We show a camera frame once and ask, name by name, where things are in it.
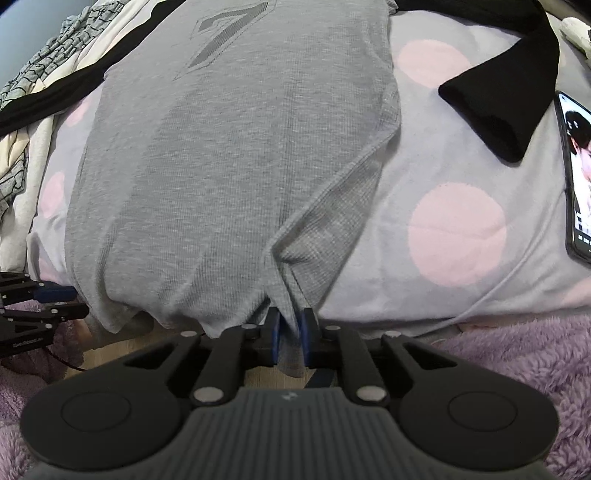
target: blue component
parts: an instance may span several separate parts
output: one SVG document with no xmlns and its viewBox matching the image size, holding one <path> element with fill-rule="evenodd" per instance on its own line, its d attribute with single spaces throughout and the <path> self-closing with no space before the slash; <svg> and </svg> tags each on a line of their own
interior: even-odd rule
<svg viewBox="0 0 591 480">
<path fill-rule="evenodd" d="M 62 287 L 53 282 L 42 282 L 33 291 L 33 298 L 39 303 L 58 303 L 60 301 L 73 301 L 78 298 L 78 292 L 74 287 Z"/>
<path fill-rule="evenodd" d="M 304 354 L 304 365 L 309 367 L 310 366 L 310 332 L 308 330 L 308 323 L 306 322 L 306 317 L 305 317 L 304 312 L 296 313 L 295 318 L 297 319 L 297 325 L 300 330 L 300 342 L 301 342 L 301 349 Z"/>
<path fill-rule="evenodd" d="M 275 325 L 273 326 L 273 363 L 276 365 L 279 361 L 279 339 L 280 339 L 280 331 L 281 331 L 281 313 L 277 310 L 277 318 L 275 320 Z"/>
</svg>

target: smartphone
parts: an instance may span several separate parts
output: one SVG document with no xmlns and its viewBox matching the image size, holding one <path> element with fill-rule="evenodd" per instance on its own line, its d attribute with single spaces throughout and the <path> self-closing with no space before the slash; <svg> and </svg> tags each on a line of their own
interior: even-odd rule
<svg viewBox="0 0 591 480">
<path fill-rule="evenodd" d="M 591 112 L 564 92 L 554 104 L 566 172 L 566 251 L 591 264 Z"/>
</svg>

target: fuzzy blanket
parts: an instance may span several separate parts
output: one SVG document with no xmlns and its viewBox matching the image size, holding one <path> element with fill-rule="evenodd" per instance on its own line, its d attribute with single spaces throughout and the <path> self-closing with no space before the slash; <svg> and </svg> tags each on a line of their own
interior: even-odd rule
<svg viewBox="0 0 591 480">
<path fill-rule="evenodd" d="M 475 330 L 435 346 L 547 395 L 560 417 L 548 469 L 564 480 L 590 474 L 591 317 Z"/>
<path fill-rule="evenodd" d="M 39 311 L 36 301 L 6 307 Z M 62 323 L 49 347 L 61 359 L 79 366 L 83 355 L 77 347 L 71 322 Z M 47 384 L 64 377 L 67 368 L 43 350 L 4 358 L 0 361 L 0 479 L 18 480 L 34 466 L 19 429 L 19 419 L 27 400 Z"/>
</svg>

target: pillow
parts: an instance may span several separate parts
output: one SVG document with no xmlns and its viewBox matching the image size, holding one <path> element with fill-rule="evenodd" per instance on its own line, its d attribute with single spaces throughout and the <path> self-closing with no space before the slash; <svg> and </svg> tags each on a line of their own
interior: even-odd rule
<svg viewBox="0 0 591 480">
<path fill-rule="evenodd" d="M 34 280 L 72 284 L 64 253 L 68 205 L 102 89 L 100 85 L 56 122 L 39 191 L 37 215 L 27 236 L 28 272 Z"/>
<path fill-rule="evenodd" d="M 591 72 L 560 33 L 557 87 L 591 109 Z M 477 315 L 591 305 L 591 269 L 565 249 L 554 105 L 518 166 L 496 158 L 437 87 L 517 41 L 413 11 L 390 19 L 402 109 L 371 216 L 320 317 L 418 335 Z"/>
</svg>

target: phone screen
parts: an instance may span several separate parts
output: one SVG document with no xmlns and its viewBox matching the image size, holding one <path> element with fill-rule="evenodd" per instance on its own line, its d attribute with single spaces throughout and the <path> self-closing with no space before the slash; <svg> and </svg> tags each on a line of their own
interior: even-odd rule
<svg viewBox="0 0 591 480">
<path fill-rule="evenodd" d="M 557 98 L 571 209 L 567 247 L 570 242 L 578 255 L 591 260 L 591 112 L 563 92 Z"/>
</svg>

